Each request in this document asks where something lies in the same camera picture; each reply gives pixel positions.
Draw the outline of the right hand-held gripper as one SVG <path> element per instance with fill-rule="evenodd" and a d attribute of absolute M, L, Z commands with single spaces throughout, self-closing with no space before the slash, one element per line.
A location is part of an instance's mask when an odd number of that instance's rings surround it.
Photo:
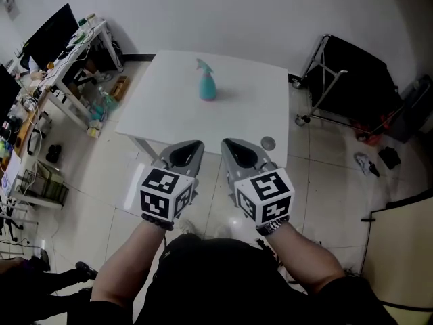
<path fill-rule="evenodd" d="M 225 138 L 221 154 L 229 197 L 256 227 L 288 218 L 295 190 L 284 168 L 272 162 L 260 146 L 242 139 Z"/>

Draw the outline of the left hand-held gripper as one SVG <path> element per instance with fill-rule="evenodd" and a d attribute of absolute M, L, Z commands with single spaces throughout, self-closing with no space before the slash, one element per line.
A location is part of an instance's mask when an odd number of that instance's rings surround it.
<path fill-rule="evenodd" d="M 187 140 L 165 148 L 159 159 L 144 167 L 137 194 L 144 214 L 165 222 L 180 217 L 197 195 L 204 143 Z"/>

